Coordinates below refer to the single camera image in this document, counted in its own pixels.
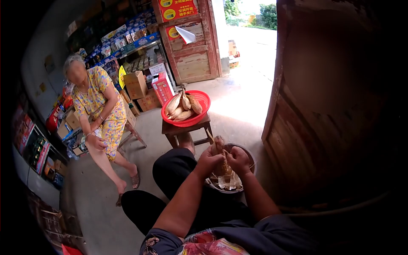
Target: slipper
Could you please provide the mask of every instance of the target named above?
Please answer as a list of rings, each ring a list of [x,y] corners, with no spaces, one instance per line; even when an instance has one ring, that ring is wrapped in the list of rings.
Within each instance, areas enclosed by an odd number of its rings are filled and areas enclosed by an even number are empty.
[[[140,186],[140,171],[139,171],[139,168],[137,168],[137,175],[131,177],[131,180],[132,180],[132,187],[135,184],[136,188],[134,188],[134,189],[138,189],[139,186]]]
[[[123,196],[123,193],[120,193],[120,194],[119,194],[118,201],[116,202],[116,206],[117,206],[117,207],[121,207],[121,206],[122,206],[122,196]]]

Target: yellow floral dress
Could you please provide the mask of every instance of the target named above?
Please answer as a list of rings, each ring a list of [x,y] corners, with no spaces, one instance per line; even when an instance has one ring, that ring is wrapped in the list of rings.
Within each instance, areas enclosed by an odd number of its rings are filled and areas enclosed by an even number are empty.
[[[118,96],[118,102],[116,103],[115,108],[113,108],[111,114],[98,128],[102,134],[102,139],[105,139],[103,143],[107,145],[105,148],[106,155],[110,161],[114,161],[116,150],[119,146],[126,124],[124,102],[119,92],[114,87],[112,79],[102,67],[88,69],[88,81],[89,89],[87,93],[82,93],[76,86],[72,91],[75,110],[79,116],[84,114],[91,115],[93,121],[99,117],[107,102],[103,92],[108,85],[115,89],[115,93]]]

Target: red plastic basket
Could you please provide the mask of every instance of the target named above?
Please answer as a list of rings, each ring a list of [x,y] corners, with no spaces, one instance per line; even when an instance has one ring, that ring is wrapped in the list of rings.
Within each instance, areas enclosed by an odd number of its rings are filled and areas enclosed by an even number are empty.
[[[204,116],[207,114],[207,111],[211,105],[210,97],[205,92],[202,92],[199,90],[188,90],[186,91],[186,93],[194,96],[194,98],[199,102],[199,104],[203,108],[203,112],[199,115],[195,113],[193,116],[183,121],[169,120],[166,114],[164,113],[164,109],[166,108],[167,104],[171,101],[171,100],[168,100],[162,108],[162,118],[164,119],[165,122],[170,123],[175,126],[179,126],[179,127],[187,127],[187,126],[192,126],[192,125],[199,123],[200,120],[202,120]]]

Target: person's hands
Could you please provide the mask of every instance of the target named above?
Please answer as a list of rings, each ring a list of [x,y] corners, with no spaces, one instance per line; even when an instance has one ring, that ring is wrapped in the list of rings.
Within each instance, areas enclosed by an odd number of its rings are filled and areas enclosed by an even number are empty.
[[[209,146],[201,154],[193,172],[197,173],[200,178],[205,180],[210,175],[210,173],[214,170],[215,166],[223,162],[223,160],[224,160],[224,156],[222,154],[217,154],[215,156],[212,156],[211,146]]]
[[[248,155],[242,148],[238,146],[232,147],[231,154],[227,155],[227,162],[239,177],[251,172],[251,170],[249,169]]]
[[[105,141],[102,138],[99,138],[98,136],[95,135],[88,135],[87,137],[88,142],[93,145],[97,150],[103,150],[104,148],[108,147],[108,145],[104,144],[103,142]]]

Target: white wall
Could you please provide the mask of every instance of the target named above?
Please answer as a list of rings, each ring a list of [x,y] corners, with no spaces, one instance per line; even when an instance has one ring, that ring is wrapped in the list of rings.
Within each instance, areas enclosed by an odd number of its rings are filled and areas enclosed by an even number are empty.
[[[228,33],[227,24],[225,22],[224,2],[223,0],[212,0],[215,29],[217,30],[218,48],[220,50],[220,58],[228,57]]]
[[[21,61],[21,73],[28,97],[41,120],[45,122],[53,104],[62,93],[62,66],[68,55],[64,35],[69,24],[92,4],[93,0],[56,0],[47,11],[31,38]],[[50,74],[44,67],[45,57],[52,55],[55,69]],[[40,84],[46,90],[42,92]]]

